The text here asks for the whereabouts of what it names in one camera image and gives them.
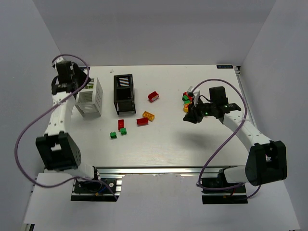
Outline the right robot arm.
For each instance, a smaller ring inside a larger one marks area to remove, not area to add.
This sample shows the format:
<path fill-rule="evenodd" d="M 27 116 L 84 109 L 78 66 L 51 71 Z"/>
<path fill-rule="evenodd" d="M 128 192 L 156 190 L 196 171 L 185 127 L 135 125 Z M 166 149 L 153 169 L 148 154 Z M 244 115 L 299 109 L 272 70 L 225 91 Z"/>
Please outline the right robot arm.
<path fill-rule="evenodd" d="M 188 106 L 183 121 L 200 123 L 204 117 L 212 116 L 229 128 L 248 151 L 244 166 L 227 167 L 218 172 L 216 178 L 201 177 L 197 186 L 205 191 L 226 191 L 236 185 L 250 183 L 259 186 L 287 178 L 286 146 L 282 141 L 273 141 L 261 133 L 244 118 L 241 108 L 229 103 L 223 86 L 209 89 L 209 102 L 199 96 Z"/>

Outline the red and green brick stack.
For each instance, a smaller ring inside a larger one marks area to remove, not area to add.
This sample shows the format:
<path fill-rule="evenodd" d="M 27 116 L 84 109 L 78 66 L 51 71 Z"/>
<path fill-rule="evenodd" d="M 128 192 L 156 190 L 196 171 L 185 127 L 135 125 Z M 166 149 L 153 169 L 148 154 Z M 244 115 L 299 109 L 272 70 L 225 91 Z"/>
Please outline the red and green brick stack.
<path fill-rule="evenodd" d="M 183 104 L 188 104 L 192 102 L 193 98 L 189 96 L 187 92 L 184 92 L 182 96 L 182 100 L 183 100 Z"/>

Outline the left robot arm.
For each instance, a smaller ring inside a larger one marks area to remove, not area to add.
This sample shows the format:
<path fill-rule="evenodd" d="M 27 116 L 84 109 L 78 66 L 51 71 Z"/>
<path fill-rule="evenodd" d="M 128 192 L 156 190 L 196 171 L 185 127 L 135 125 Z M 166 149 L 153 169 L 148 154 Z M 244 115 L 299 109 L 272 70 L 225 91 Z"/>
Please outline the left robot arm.
<path fill-rule="evenodd" d="M 62 58 L 55 61 L 54 68 L 58 75 L 51 83 L 53 109 L 44 135 L 36 138 L 38 152 L 47 170 L 99 180 L 96 167 L 82 162 L 81 151 L 69 134 L 79 88 L 91 79 L 76 63 Z"/>

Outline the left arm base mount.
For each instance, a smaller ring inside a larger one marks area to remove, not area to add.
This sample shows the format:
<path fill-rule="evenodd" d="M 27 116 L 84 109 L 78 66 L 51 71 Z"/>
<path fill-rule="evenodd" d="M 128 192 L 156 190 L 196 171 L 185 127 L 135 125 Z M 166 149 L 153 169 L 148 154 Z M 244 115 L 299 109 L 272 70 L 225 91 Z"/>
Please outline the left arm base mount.
<path fill-rule="evenodd" d="M 108 185 L 116 198 L 105 184 L 76 180 L 73 184 L 71 201 L 116 202 L 121 192 L 122 176 L 110 175 L 102 177 L 101 181 Z"/>

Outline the yellow orange-slice round brick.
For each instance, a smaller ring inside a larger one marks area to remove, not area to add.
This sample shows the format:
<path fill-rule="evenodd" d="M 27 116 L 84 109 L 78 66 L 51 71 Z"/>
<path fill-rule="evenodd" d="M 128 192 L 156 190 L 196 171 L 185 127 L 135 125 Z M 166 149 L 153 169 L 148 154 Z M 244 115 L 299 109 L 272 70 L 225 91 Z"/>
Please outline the yellow orange-slice round brick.
<path fill-rule="evenodd" d="M 189 105 L 190 105 L 190 104 L 185 104 L 185 105 L 183 106 L 183 111 L 184 111 L 184 112 L 187 113 L 187 112 L 189 111 Z"/>

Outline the green small brick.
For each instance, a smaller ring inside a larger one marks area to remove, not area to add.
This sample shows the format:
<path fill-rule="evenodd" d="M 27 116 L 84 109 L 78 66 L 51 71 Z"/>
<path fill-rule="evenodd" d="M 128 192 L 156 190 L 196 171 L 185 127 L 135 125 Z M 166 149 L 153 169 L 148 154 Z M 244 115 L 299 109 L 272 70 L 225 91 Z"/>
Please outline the green small brick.
<path fill-rule="evenodd" d="M 126 134 L 127 134 L 126 128 L 121 128 L 121 129 L 120 129 L 120 133 L 121 133 L 122 135 L 126 135 Z"/>
<path fill-rule="evenodd" d="M 110 138 L 111 139 L 116 139 L 117 138 L 116 132 L 110 132 Z"/>

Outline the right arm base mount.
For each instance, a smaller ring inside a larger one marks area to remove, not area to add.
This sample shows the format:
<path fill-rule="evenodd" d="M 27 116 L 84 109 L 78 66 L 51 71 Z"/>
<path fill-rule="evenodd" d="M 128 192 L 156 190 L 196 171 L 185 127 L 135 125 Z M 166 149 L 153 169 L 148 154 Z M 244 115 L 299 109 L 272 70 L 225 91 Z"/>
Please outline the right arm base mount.
<path fill-rule="evenodd" d="M 243 183 L 227 183 L 222 173 L 216 177 L 203 177 L 200 180 L 202 188 L 202 204 L 232 205 L 247 204 L 246 187 Z"/>

